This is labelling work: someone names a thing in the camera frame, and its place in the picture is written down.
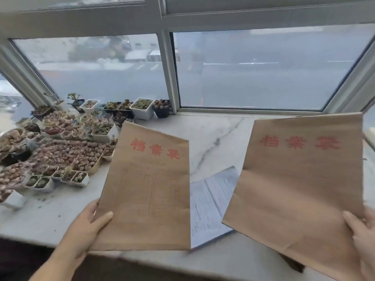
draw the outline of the hand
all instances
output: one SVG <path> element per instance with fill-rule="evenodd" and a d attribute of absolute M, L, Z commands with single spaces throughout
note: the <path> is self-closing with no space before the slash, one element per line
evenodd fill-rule
<path fill-rule="evenodd" d="M 367 281 L 375 281 L 375 211 L 365 207 L 366 224 L 348 211 L 344 219 L 353 230 L 354 246 L 361 257 L 361 273 Z"/>
<path fill-rule="evenodd" d="M 52 259 L 64 259 L 72 262 L 75 269 L 82 263 L 87 251 L 92 246 L 97 233 L 112 219 L 113 212 L 108 212 L 95 222 L 94 213 L 98 200 L 89 203 L 74 219 L 59 245 L 51 255 Z"/>

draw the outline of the brown paper envelope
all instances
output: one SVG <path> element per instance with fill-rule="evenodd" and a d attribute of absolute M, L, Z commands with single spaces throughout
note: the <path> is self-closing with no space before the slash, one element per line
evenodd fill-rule
<path fill-rule="evenodd" d="M 95 218 L 108 211 L 91 250 L 189 250 L 189 141 L 124 122 Z"/>
<path fill-rule="evenodd" d="M 363 280 L 342 212 L 363 217 L 362 114 L 256 120 L 223 223 L 340 281 Z"/>

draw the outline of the red chinese character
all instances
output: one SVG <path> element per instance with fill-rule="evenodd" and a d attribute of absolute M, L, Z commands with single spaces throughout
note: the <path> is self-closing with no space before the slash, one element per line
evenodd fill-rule
<path fill-rule="evenodd" d="M 159 145 L 152 145 L 150 147 L 151 149 L 151 154 L 152 155 L 155 155 L 155 156 L 160 156 L 160 154 L 162 153 L 162 146 L 159 146 Z"/>
<path fill-rule="evenodd" d="M 141 140 L 138 141 L 138 139 L 133 140 L 130 143 L 130 146 L 133 146 L 133 150 L 137 150 L 141 152 L 144 152 L 144 150 L 146 149 L 146 143 Z"/>
<path fill-rule="evenodd" d="M 277 147 L 279 145 L 279 137 L 267 135 L 263 138 L 261 143 L 263 143 L 265 147 Z"/>
<path fill-rule="evenodd" d="M 319 140 L 319 145 L 315 145 L 317 148 L 321 148 L 322 150 L 327 150 L 327 149 L 340 149 L 337 144 L 339 144 L 339 141 L 336 140 L 336 137 L 331 137 L 331 136 L 322 136 L 318 137 Z"/>
<path fill-rule="evenodd" d="M 303 147 L 303 142 L 306 142 L 306 140 L 303 139 L 303 137 L 300 136 L 291 136 L 290 139 L 285 140 L 289 144 L 289 148 L 294 148 L 294 149 L 302 149 Z"/>
<path fill-rule="evenodd" d="M 167 156 L 170 157 L 171 159 L 179 159 L 180 155 L 176 149 L 168 149 L 168 154 Z"/>

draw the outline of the window glass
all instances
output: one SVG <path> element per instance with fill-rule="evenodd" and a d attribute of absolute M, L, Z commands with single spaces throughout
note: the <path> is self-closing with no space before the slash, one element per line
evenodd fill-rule
<path fill-rule="evenodd" d="M 374 24 L 174 33 L 182 107 L 322 110 Z"/>
<path fill-rule="evenodd" d="M 14 42 L 61 98 L 168 99 L 156 34 Z"/>
<path fill-rule="evenodd" d="M 129 3 L 144 0 L 1 0 L 0 12 L 30 11 L 96 4 Z"/>
<path fill-rule="evenodd" d="M 0 136 L 16 128 L 16 122 L 22 117 L 30 117 L 34 108 L 23 96 L 0 74 Z"/>

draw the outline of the white paper document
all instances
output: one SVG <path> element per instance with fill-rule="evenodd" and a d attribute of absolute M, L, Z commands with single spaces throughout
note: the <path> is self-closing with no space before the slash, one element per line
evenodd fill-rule
<path fill-rule="evenodd" d="M 232 231 L 221 223 L 239 175 L 230 167 L 190 184 L 191 248 Z"/>

